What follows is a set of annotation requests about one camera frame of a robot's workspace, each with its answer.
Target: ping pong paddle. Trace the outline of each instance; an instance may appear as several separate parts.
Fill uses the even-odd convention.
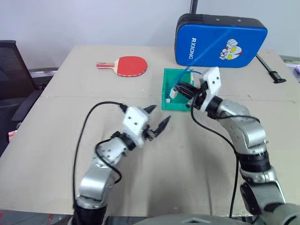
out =
[[[137,56],[123,56],[114,63],[98,62],[98,69],[112,69],[119,76],[140,76],[147,70],[147,62]]]

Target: white wall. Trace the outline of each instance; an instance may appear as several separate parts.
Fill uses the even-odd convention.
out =
[[[28,68],[59,67],[77,44],[173,46],[189,0],[2,0],[0,39]],[[198,13],[259,19],[265,48],[300,56],[300,0],[199,0]]]

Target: cardboard surface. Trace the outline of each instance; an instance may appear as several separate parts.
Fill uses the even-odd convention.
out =
[[[96,68],[98,61],[113,62],[126,55],[144,58],[147,71],[139,77],[119,77],[112,70]],[[271,50],[263,50],[260,55],[287,82],[274,84],[267,70],[254,58],[246,67],[220,69],[219,95],[244,100],[299,101],[299,85],[281,58]],[[184,68],[176,64],[171,47],[79,45],[68,55],[42,95],[160,99],[164,68]],[[196,68],[200,72],[206,69]]]
[[[116,48],[114,56],[108,51],[111,48]],[[149,65],[142,76],[123,78],[113,71],[99,74],[97,61],[134,55],[134,51]],[[254,61],[249,65],[251,71],[246,67],[234,69],[235,73],[230,73],[231,69],[221,69],[222,93],[248,107],[261,120],[270,141],[270,161],[276,168],[286,201],[300,204],[300,180],[295,179],[300,155],[297,142],[299,86],[296,81],[296,85],[293,84],[292,78],[295,78],[288,70],[284,76],[284,64],[278,56],[264,51],[262,57],[267,54],[271,63],[276,62],[274,69],[288,80],[286,83],[273,84],[267,74],[261,75],[260,88],[254,88],[248,76],[234,79],[243,71],[259,74],[260,65]],[[88,110],[107,100],[141,107],[160,106],[164,67],[179,68],[170,48],[76,47],[0,158],[0,209],[72,214],[72,165],[76,141]],[[218,136],[198,127],[188,112],[162,111],[159,106],[151,114],[150,125],[155,128],[162,119],[172,115],[170,123],[156,140],[146,142],[143,149],[130,152],[121,161],[118,168],[123,180],[112,188],[107,214],[228,215],[235,169],[232,149]],[[217,121],[198,111],[195,114],[204,125],[229,136]],[[100,106],[92,113],[80,145],[77,187],[90,165],[95,144],[120,130],[122,119],[123,113],[117,106]],[[239,190],[233,213],[248,214]]]

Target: silver robot arm segment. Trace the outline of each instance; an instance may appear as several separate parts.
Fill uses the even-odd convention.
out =
[[[213,76],[210,76],[212,72],[209,71],[206,74],[212,77],[219,88],[220,79],[216,79],[219,77],[215,74],[216,70],[212,69]],[[203,76],[204,82],[208,79],[206,74]],[[269,162],[266,133],[260,122],[252,118],[249,110],[243,105],[209,94],[206,96],[211,100],[204,110],[226,129],[235,147],[240,162],[240,173],[246,181],[240,187],[246,209],[253,215],[260,215],[267,224],[287,224],[290,219],[293,221],[299,215],[299,208],[285,203],[275,169]]]
[[[170,116],[163,120],[156,130],[148,125],[151,105],[144,109],[128,107],[123,120],[122,132],[116,132],[109,140],[98,143],[92,155],[90,168],[83,176],[74,206],[73,225],[102,224],[106,211],[106,196],[109,189],[121,180],[121,173],[115,168],[122,157],[135,147],[141,148],[144,141],[152,141],[167,126]],[[114,181],[113,174],[119,179]]]

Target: black cable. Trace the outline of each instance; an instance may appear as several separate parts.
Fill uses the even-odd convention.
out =
[[[73,184],[72,184],[72,187],[73,187],[73,205],[75,205],[75,206],[77,206],[77,203],[76,203],[76,193],[75,193],[75,171],[76,171],[76,162],[77,162],[77,155],[78,155],[79,144],[80,144],[80,141],[81,141],[81,138],[82,138],[82,135],[83,135],[83,131],[84,131],[86,122],[87,122],[87,120],[88,120],[90,114],[92,113],[92,111],[93,111],[95,108],[97,108],[97,107],[100,106],[100,105],[104,105],[104,104],[119,105],[119,106],[122,108],[123,111],[124,111],[125,108],[126,108],[125,105],[123,105],[122,103],[118,103],[118,102],[110,102],[110,101],[100,102],[100,103],[95,104],[95,105],[90,109],[90,111],[88,112],[88,114],[86,115],[86,117],[85,117],[85,119],[84,119],[83,126],[82,126],[81,131],[80,131],[80,134],[79,134],[78,141],[77,141],[76,151],[75,151],[75,157],[74,157],[74,164],[73,164],[73,174],[72,174]]]
[[[244,118],[250,118],[250,119],[254,119],[256,120],[257,122],[261,123],[260,120],[254,116],[247,116],[247,115],[230,115],[230,116],[222,116],[222,117],[219,117],[218,120],[223,120],[223,119],[228,119],[228,118],[232,118],[232,117],[244,117]]]
[[[114,182],[114,184],[117,184],[117,183],[119,183],[119,182],[122,180],[122,174],[121,174],[121,172],[120,172],[116,167],[114,167],[114,166],[110,165],[108,162],[106,162],[106,161],[102,158],[102,156],[100,156],[99,153],[97,152],[97,147],[98,147],[99,145],[101,145],[101,144],[104,143],[104,142],[108,142],[108,141],[110,141],[110,140],[111,140],[111,138],[108,139],[108,140],[101,141],[101,142],[99,142],[98,144],[96,144],[96,146],[95,146],[95,154],[99,157],[99,159],[100,159],[102,162],[104,162],[104,164],[105,164],[106,166],[108,166],[109,168],[111,168],[113,171],[115,171],[115,172],[118,174],[119,178]]]
[[[231,198],[230,211],[229,211],[229,218],[232,218],[232,216],[233,216],[233,205],[234,205],[235,193],[236,193],[236,188],[237,188],[237,184],[238,184],[239,160],[238,160],[238,157],[236,155],[236,150],[235,150],[234,145],[225,136],[223,136],[222,134],[218,133],[217,131],[215,131],[213,129],[210,129],[210,128],[204,126],[203,124],[201,124],[200,122],[198,122],[196,120],[196,118],[194,117],[194,106],[195,106],[196,99],[198,98],[199,94],[203,94],[205,91],[206,90],[202,90],[201,92],[198,92],[197,94],[195,94],[195,96],[193,98],[192,105],[191,105],[191,116],[192,116],[193,121],[196,124],[198,124],[202,128],[204,128],[204,129],[206,129],[206,130],[208,130],[210,132],[213,132],[214,134],[216,134],[216,135],[220,136],[221,138],[223,138],[230,145],[230,147],[233,149],[233,152],[235,154],[235,159],[236,159],[236,167],[235,167],[235,178],[234,178],[233,194],[232,194],[232,198]]]
[[[196,14],[197,4],[198,4],[198,0],[191,0],[191,6],[190,6],[190,9],[189,9],[190,14]]]

